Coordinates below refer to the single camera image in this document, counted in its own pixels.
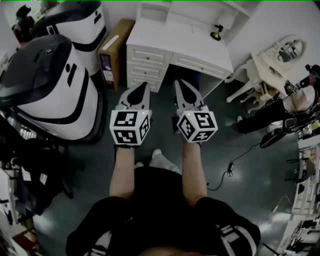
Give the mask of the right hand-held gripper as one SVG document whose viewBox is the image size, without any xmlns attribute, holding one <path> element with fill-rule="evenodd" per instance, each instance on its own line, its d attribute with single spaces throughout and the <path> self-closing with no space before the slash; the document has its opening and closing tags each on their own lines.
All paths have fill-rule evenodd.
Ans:
<svg viewBox="0 0 320 256">
<path fill-rule="evenodd" d="M 202 105 L 202 95 L 189 82 L 176 79 L 174 88 L 178 109 L 184 109 L 186 103 L 193 106 L 199 105 L 182 112 L 177 122 L 178 130 L 188 143 L 207 142 L 218 131 L 214 113 L 209 111 L 207 105 Z"/>
</svg>

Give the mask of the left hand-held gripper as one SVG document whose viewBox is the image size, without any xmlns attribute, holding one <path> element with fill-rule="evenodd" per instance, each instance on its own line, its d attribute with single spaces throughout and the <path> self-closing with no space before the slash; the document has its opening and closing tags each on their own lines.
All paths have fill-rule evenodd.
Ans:
<svg viewBox="0 0 320 256">
<path fill-rule="evenodd" d="M 109 129 L 116 145 L 140 146 L 151 128 L 148 82 L 128 88 L 111 111 Z"/>
</svg>

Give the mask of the person's right forearm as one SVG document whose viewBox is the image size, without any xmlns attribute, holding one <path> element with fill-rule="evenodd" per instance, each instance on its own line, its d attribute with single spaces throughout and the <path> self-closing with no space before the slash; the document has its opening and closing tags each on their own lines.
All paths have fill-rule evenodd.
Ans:
<svg viewBox="0 0 320 256">
<path fill-rule="evenodd" d="M 185 200 L 194 206 L 198 200 L 207 197 L 207 182 L 198 143 L 182 141 L 182 191 Z"/>
</svg>

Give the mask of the person's left forearm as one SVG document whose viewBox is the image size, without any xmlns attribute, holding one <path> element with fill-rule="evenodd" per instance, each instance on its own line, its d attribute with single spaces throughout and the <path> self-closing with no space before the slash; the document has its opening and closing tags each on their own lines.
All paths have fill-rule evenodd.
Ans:
<svg viewBox="0 0 320 256">
<path fill-rule="evenodd" d="M 135 150 L 119 147 L 115 154 L 115 165 L 109 187 L 111 197 L 120 197 L 126 201 L 135 189 Z"/>
</svg>

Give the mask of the wide white desk drawer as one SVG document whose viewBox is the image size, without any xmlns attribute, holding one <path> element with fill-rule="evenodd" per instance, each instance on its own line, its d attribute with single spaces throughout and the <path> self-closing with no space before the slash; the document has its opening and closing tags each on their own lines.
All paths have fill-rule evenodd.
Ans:
<svg viewBox="0 0 320 256">
<path fill-rule="evenodd" d="M 219 67 L 215 64 L 205 62 L 180 53 L 173 53 L 170 60 L 170 64 L 198 71 L 221 80 L 226 79 L 232 73 L 231 71 Z"/>
</svg>

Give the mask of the white desk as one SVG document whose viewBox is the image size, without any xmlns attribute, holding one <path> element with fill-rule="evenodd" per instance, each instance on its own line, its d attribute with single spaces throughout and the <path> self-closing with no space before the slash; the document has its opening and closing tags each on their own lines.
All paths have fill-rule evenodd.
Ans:
<svg viewBox="0 0 320 256">
<path fill-rule="evenodd" d="M 231 29 L 223 30 L 221 40 L 213 39 L 211 32 L 219 16 L 224 12 L 235 15 Z M 227 43 L 231 34 L 242 26 L 249 17 L 223 3 L 223 1 L 172 1 L 165 25 L 136 21 L 127 39 L 127 63 L 129 49 L 145 49 L 155 53 L 178 53 L 217 65 L 233 73 L 234 69 L 228 52 Z M 213 84 L 200 87 L 202 96 L 208 96 L 223 80 L 213 77 Z M 163 80 L 127 75 L 127 86 L 132 87 L 148 82 L 153 92 L 158 92 Z"/>
</svg>

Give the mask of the desk lamp with gold base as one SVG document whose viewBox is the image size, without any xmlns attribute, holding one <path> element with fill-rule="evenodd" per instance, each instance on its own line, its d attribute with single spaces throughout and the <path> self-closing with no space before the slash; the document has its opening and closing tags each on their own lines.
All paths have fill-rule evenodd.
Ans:
<svg viewBox="0 0 320 256">
<path fill-rule="evenodd" d="M 222 13 L 218 19 L 217 19 L 217 24 L 214 26 L 217 28 L 216 32 L 211 32 L 210 36 L 216 40 L 220 41 L 222 39 L 221 33 L 224 30 L 230 30 L 232 28 L 232 25 L 236 19 L 236 16 L 232 14 L 231 12 L 224 12 Z"/>
</svg>

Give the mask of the brown cardboard box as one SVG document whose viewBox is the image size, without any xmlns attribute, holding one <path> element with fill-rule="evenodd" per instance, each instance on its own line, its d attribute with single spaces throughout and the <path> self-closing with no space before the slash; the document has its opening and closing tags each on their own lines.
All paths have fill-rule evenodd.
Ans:
<svg viewBox="0 0 320 256">
<path fill-rule="evenodd" d="M 98 50 L 100 69 L 107 89 L 117 91 L 119 83 L 126 77 L 126 42 L 134 25 L 132 19 L 121 19 Z"/>
</svg>

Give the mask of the large white black robot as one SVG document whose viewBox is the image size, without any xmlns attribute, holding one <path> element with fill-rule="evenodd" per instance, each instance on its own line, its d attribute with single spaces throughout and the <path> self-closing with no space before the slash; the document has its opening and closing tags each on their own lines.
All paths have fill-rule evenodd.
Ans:
<svg viewBox="0 0 320 256">
<path fill-rule="evenodd" d="M 105 124 L 103 93 L 71 40 L 45 35 L 22 46 L 0 79 L 0 108 L 63 141 L 96 142 Z"/>
<path fill-rule="evenodd" d="M 32 33 L 69 38 L 89 75 L 100 70 L 98 49 L 107 37 L 101 1 L 62 1 L 34 24 Z"/>
</svg>

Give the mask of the black device with yellow trim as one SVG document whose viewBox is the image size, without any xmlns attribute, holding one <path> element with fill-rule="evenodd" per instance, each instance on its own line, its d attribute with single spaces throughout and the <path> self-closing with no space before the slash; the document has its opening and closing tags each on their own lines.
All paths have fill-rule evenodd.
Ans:
<svg viewBox="0 0 320 256">
<path fill-rule="evenodd" d="M 295 117 L 287 118 L 282 121 L 282 128 L 276 128 L 268 132 L 261 140 L 259 147 L 261 149 L 267 148 L 274 143 L 281 140 L 286 135 L 299 131 L 303 123 Z"/>
</svg>

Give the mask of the black office chair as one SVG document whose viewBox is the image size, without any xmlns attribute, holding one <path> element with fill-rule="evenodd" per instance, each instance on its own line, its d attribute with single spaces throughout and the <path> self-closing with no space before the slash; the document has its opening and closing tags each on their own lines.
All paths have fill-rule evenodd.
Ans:
<svg viewBox="0 0 320 256">
<path fill-rule="evenodd" d="M 69 199 L 74 197 L 65 185 L 68 172 L 83 171 L 85 167 L 72 164 L 68 147 L 52 140 L 23 138 L 0 115 L 0 167 L 18 166 L 18 177 L 35 202 L 30 211 L 42 215 L 53 198 L 63 192 Z"/>
</svg>

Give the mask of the person's black shirt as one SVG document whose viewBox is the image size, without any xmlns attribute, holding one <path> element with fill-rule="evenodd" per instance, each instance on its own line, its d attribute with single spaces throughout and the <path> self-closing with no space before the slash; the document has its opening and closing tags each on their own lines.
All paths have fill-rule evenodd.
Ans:
<svg viewBox="0 0 320 256">
<path fill-rule="evenodd" d="M 255 256 L 259 228 L 228 204 L 210 197 L 187 203 L 182 176 L 139 167 L 129 200 L 96 202 L 66 243 L 67 256 L 138 256 L 155 247 L 174 247 L 206 256 Z"/>
</svg>

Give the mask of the cluttered white shelf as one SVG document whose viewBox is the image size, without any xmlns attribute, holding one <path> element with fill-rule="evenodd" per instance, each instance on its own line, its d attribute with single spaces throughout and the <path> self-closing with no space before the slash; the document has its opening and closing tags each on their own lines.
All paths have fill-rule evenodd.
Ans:
<svg viewBox="0 0 320 256">
<path fill-rule="evenodd" d="M 34 230 L 18 222 L 13 192 L 14 181 L 0 168 L 0 235 L 8 242 L 10 255 L 43 256 Z"/>
</svg>

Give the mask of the white wall shelf unit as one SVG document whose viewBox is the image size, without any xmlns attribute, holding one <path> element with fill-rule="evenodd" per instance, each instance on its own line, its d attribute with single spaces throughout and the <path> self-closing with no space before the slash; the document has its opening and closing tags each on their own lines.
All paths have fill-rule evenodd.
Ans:
<svg viewBox="0 0 320 256">
<path fill-rule="evenodd" d="M 223 0 L 222 2 L 249 18 L 261 4 L 260 0 Z"/>
</svg>

